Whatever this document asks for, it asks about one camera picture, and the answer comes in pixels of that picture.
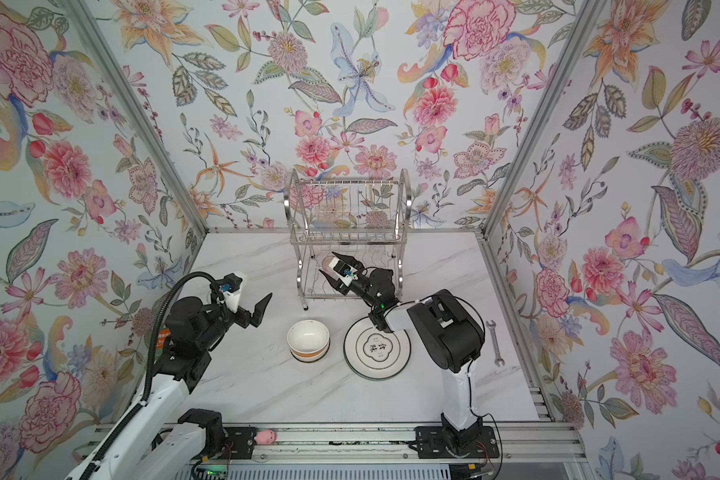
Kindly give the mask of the two-tier metal dish rack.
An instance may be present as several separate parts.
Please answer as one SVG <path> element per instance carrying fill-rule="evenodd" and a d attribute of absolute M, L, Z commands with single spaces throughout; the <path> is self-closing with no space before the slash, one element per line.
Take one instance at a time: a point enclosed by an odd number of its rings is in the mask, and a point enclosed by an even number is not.
<path fill-rule="evenodd" d="M 396 294 L 403 291 L 403 259 L 413 205 L 410 176 L 308 179 L 292 171 L 284 209 L 296 255 L 296 288 L 303 309 L 311 300 L 335 300 L 319 272 L 327 254 L 357 258 L 366 268 L 393 271 Z"/>

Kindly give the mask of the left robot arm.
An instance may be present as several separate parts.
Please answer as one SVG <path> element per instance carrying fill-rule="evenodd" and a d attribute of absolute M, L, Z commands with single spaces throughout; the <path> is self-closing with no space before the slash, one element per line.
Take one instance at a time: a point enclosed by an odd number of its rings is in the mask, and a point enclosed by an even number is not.
<path fill-rule="evenodd" d="M 234 325 L 261 325 L 272 296 L 253 311 L 236 304 L 237 293 L 225 292 L 218 303 L 198 297 L 178 300 L 168 310 L 170 335 L 162 355 L 145 376 L 141 396 L 69 479 L 168 479 L 194 461 L 250 460 L 256 445 L 254 427 L 226 427 L 218 411 L 191 408 L 158 445 L 153 441 L 166 428 L 195 390 L 211 362 L 211 351 Z"/>

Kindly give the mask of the white plate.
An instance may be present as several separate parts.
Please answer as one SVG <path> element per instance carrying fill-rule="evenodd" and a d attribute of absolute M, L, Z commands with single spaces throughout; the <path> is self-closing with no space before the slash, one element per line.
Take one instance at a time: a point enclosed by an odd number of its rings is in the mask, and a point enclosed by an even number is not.
<path fill-rule="evenodd" d="M 343 354 L 356 375 L 372 381 L 388 380 L 408 365 L 411 342 L 405 331 L 381 332 L 369 319 L 360 319 L 345 335 Z"/>

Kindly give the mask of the aluminium corner frame post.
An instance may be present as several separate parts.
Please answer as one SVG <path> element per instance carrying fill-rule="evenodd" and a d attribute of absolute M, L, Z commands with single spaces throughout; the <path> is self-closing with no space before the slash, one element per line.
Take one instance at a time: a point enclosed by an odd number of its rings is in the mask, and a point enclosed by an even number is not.
<path fill-rule="evenodd" d="M 102 75 L 123 104 L 132 128 L 145 143 L 152 160 L 156 163 L 167 186 L 172 190 L 177 203 L 183 210 L 185 220 L 196 231 L 200 241 L 203 241 L 209 233 L 207 222 L 201 217 L 194 201 L 190 198 L 189 190 L 183 184 L 169 152 L 165 149 L 146 112 L 141 107 L 138 95 L 128 82 L 89 8 L 84 1 L 61 0 L 60 5 L 71 24 L 77 28 L 84 45 L 91 49 L 92 59 L 101 68 Z"/>
<path fill-rule="evenodd" d="M 540 97 L 536 110 L 530 117 L 527 132 L 520 142 L 515 159 L 510 165 L 493 209 L 484 222 L 481 230 L 482 240 L 489 240 L 491 235 L 500 229 L 502 215 L 513 196 L 515 187 L 531 158 L 536 144 L 545 133 L 554 109 L 562 98 L 563 90 L 583 52 L 585 42 L 596 28 L 598 16 L 602 9 L 603 4 L 600 1 L 582 2 L 580 13 L 573 22 L 570 36 L 566 40 L 558 58 L 556 71 L 551 76 L 547 88 Z"/>

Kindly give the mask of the aluminium corner frame post left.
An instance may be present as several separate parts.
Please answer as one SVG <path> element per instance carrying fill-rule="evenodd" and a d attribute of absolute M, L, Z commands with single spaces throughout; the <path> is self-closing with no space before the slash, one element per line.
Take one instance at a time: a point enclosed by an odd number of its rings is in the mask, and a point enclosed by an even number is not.
<path fill-rule="evenodd" d="M 183 184 L 169 152 L 165 149 L 146 112 L 141 107 L 138 95 L 128 82 L 89 8 L 84 1 L 61 0 L 60 5 L 71 24 L 77 28 L 84 45 L 91 49 L 92 59 L 101 68 L 102 75 L 123 104 L 132 128 L 145 143 L 152 160 L 156 163 L 167 186 L 172 190 L 177 203 L 183 210 L 185 220 L 196 231 L 200 241 L 203 241 L 209 233 L 207 222 L 201 217 L 194 201 L 190 198 L 189 190 Z"/>

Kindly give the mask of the aluminium corner frame post right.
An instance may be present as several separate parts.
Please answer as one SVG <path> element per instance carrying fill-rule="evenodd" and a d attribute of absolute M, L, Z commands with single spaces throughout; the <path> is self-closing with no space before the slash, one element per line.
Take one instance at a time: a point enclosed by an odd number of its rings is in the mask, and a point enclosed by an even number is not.
<path fill-rule="evenodd" d="M 530 117 L 527 132 L 520 142 L 515 159 L 510 165 L 493 209 L 484 222 L 481 230 L 482 240 L 489 240 L 491 235 L 500 229 L 502 215 L 513 196 L 515 187 L 531 158 L 536 144 L 545 133 L 554 109 L 562 98 L 563 90 L 583 52 L 585 42 L 596 28 L 598 16 L 602 9 L 603 4 L 600 1 L 582 2 L 580 13 L 573 22 L 570 36 L 566 40 L 558 58 L 556 71 L 551 76 L 547 88 L 540 97 L 536 110 Z"/>

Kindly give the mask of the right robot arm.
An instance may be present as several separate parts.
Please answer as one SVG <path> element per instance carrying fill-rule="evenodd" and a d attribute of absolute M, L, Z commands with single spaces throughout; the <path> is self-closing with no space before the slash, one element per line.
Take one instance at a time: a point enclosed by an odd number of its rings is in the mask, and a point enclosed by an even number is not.
<path fill-rule="evenodd" d="M 396 295 L 393 272 L 366 268 L 358 259 L 333 252 L 320 270 L 328 284 L 345 296 L 353 293 L 369 308 L 367 318 L 377 332 L 414 330 L 430 359 L 443 373 L 441 415 L 444 439 L 450 448 L 464 448 L 478 439 L 483 421 L 473 411 L 469 366 L 485 343 L 480 315 L 447 289 L 410 302 Z"/>

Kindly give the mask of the metal wrench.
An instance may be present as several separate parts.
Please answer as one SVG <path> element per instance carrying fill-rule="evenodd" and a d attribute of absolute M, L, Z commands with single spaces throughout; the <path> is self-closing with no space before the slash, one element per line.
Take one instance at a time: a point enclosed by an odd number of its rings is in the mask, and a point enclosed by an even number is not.
<path fill-rule="evenodd" d="M 497 367 L 501 368 L 501 367 L 505 366 L 506 362 L 501 354 L 498 336 L 497 336 L 497 332 L 496 332 L 496 327 L 497 327 L 497 324 L 495 321 L 489 320 L 487 322 L 487 329 L 489 332 L 492 349 L 493 349 L 493 353 L 494 353 L 494 364 Z"/>

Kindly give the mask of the pink small toy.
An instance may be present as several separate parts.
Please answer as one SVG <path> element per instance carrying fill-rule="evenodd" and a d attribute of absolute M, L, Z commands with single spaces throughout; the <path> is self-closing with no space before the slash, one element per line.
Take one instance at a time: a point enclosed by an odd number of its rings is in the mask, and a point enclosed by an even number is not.
<path fill-rule="evenodd" d="M 277 441 L 277 433 L 271 429 L 259 430 L 254 440 L 257 445 L 272 445 Z"/>

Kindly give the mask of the pink rimmed glass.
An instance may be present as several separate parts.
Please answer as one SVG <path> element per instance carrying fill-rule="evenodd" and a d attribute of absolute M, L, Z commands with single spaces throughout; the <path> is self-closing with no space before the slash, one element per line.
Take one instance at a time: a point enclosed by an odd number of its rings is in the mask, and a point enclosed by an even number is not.
<path fill-rule="evenodd" d="M 336 258 L 333 254 L 327 254 L 321 261 L 321 269 L 326 272 L 332 271 L 335 260 Z"/>

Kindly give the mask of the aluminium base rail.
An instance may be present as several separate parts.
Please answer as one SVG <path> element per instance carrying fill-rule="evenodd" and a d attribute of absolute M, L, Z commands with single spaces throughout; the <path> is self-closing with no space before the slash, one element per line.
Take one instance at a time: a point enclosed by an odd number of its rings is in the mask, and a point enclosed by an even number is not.
<path fill-rule="evenodd" d="M 568 423 L 483 421 L 475 442 L 452 450 L 442 423 L 225 423 L 226 427 L 271 429 L 272 445 L 255 445 L 250 460 L 207 460 L 185 465 L 179 475 L 199 478 L 210 469 L 224 468 L 228 476 L 246 469 L 265 470 L 270 477 L 305 478 L 308 471 L 322 478 L 379 478 L 387 466 L 399 478 L 413 478 L 430 469 L 438 477 L 508 479 L 514 464 L 560 464 L 577 478 L 589 479 L 592 470 L 579 434 Z M 177 423 L 163 429 L 154 445 Z"/>

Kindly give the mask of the orange white bowl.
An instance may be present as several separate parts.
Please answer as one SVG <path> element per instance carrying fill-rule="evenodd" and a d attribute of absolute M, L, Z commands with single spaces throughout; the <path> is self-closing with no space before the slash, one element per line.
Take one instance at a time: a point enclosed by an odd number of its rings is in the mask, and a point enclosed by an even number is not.
<path fill-rule="evenodd" d="M 286 335 L 291 355 L 299 362 L 314 363 L 322 359 L 330 348 L 330 332 L 318 320 L 295 323 Z"/>

